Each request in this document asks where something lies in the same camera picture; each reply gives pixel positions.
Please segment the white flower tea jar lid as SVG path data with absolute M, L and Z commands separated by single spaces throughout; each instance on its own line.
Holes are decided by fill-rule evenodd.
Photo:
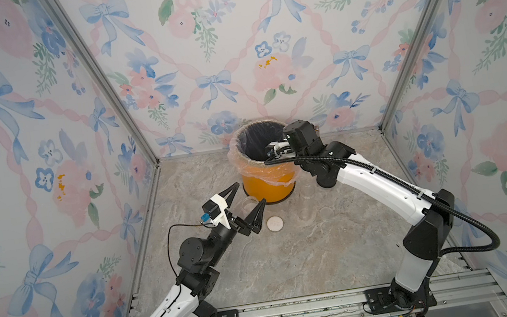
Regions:
M 272 232 L 280 232 L 283 229 L 284 221 L 279 216 L 271 216 L 267 222 L 266 226 L 269 229 L 269 231 Z

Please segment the white-lidded flower tea jar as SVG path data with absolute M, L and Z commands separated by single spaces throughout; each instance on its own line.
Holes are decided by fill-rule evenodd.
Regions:
M 258 205 L 258 200 L 255 197 L 245 197 L 241 204 L 242 213 L 249 215 Z

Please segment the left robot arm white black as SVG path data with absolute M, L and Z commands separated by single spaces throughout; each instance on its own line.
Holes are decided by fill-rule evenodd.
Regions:
M 150 317 L 218 317 L 217 309 L 206 301 L 219 278 L 215 267 L 236 236 L 261 231 L 267 204 L 261 200 L 246 217 L 234 215 L 230 208 L 239 187 L 232 184 L 204 203 L 199 225 L 209 234 L 183 241 L 178 262 L 171 264 L 175 284 Z

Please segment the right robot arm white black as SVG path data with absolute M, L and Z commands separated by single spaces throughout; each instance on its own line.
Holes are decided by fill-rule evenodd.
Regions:
M 352 147 L 324 143 L 314 125 L 295 121 L 283 128 L 283 137 L 265 148 L 266 165 L 292 163 L 315 177 L 322 188 L 337 183 L 362 191 L 386 205 L 410 224 L 403 239 L 405 252 L 390 285 L 385 304 L 400 310 L 428 306 L 429 281 L 442 257 L 453 227 L 453 215 L 433 204 L 450 206 L 453 196 L 436 197 L 374 165 Z

